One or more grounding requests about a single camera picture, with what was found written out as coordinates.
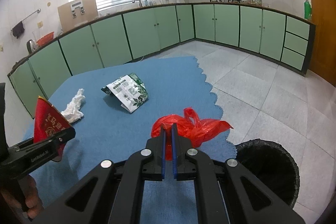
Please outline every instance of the towel rack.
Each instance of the towel rack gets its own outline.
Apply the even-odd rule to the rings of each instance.
[[[36,11],[32,12],[29,16],[25,17],[25,18],[24,18],[23,20],[21,20],[21,21],[24,21],[24,20],[26,20],[28,17],[30,17],[31,15],[34,15],[35,13],[39,13],[39,12],[41,12],[41,9],[40,9],[40,8],[37,9]]]

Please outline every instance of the qr code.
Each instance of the qr code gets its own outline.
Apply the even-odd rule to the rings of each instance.
[[[128,89],[128,92],[129,92],[130,94],[132,94],[132,95],[135,95],[135,94],[137,93],[137,91],[136,91],[134,88],[132,88],[132,87],[130,87],[130,88]]]
[[[115,91],[118,92],[118,93],[121,92],[122,90],[123,90],[123,89],[122,89],[122,87],[120,87],[120,86],[117,87],[117,88],[115,89]]]

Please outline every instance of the crumpled tissue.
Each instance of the crumpled tissue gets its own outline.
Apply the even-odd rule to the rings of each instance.
[[[67,119],[69,123],[73,123],[84,116],[84,114],[79,111],[82,101],[85,99],[83,92],[84,89],[79,89],[75,97],[67,104],[67,108],[61,112],[63,117]]]

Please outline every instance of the trash can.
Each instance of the trash can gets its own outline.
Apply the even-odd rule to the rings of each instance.
[[[236,159],[278,195],[294,207],[299,194],[299,168],[280,144],[260,139],[236,145]]]

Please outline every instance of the cardboard board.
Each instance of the cardboard board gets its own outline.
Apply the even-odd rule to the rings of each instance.
[[[80,7],[75,8],[76,17],[73,17],[73,5],[82,2],[85,13],[81,13]],[[77,26],[85,24],[98,17],[96,0],[74,0],[58,7],[59,20],[62,30],[68,32]]]

